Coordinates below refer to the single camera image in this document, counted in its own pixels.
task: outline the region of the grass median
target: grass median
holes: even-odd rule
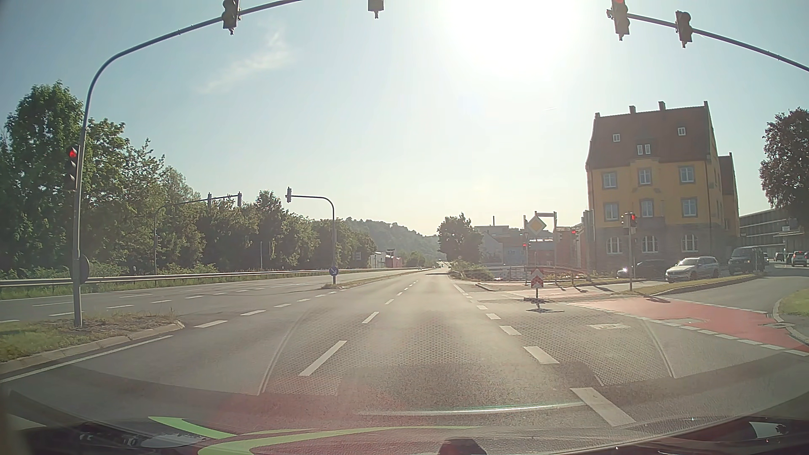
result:
[[[113,313],[85,316],[84,327],[73,327],[72,320],[4,322],[0,325],[0,362],[40,352],[77,346],[105,338],[154,329],[176,321],[173,313]]]
[[[655,284],[651,286],[644,286],[639,287],[636,290],[626,290],[626,291],[619,291],[616,294],[624,294],[624,295],[637,295],[637,296],[652,296],[654,294],[658,294],[663,291],[671,291],[674,289],[682,289],[682,288],[690,288],[690,287],[699,287],[704,285],[716,285],[722,286],[725,284],[734,284],[739,283],[742,281],[747,281],[751,278],[756,277],[754,274],[742,274],[736,276],[726,276],[726,277],[719,277],[719,278],[709,278],[709,279],[695,279],[693,281],[678,281],[675,283],[664,283],[664,284]]]
[[[781,299],[778,312],[809,317],[809,289],[793,292]]]

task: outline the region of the hill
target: hill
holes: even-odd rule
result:
[[[438,236],[423,236],[397,223],[385,223],[373,219],[346,218],[345,222],[357,232],[367,232],[374,239],[379,251],[395,248],[397,253],[418,251],[430,262],[444,261],[447,256],[438,252]]]

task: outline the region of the white car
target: white car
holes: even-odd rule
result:
[[[688,281],[700,278],[718,278],[719,262],[713,256],[686,257],[666,270],[666,281]]]

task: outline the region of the yellow building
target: yellow building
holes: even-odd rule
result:
[[[739,230],[732,155],[718,156],[708,102],[702,106],[595,114],[587,155],[593,212],[591,268],[630,263],[626,212],[637,215],[636,262],[730,255]]]

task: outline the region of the sky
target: sky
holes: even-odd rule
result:
[[[261,0],[242,0],[242,9]],[[629,12],[729,36],[809,64],[809,2],[627,0]],[[447,215],[560,225],[587,208],[593,117],[709,102],[733,153],[739,213],[769,208],[758,168],[776,113],[809,107],[809,73],[671,28],[632,21],[618,41],[608,0],[302,0],[121,58],[90,116],[126,123],[203,195],[259,190],[329,197],[337,217],[426,235]],[[61,80],[84,100],[110,56],[218,17],[219,0],[0,3],[0,113]],[[313,218],[331,207],[285,206]]]

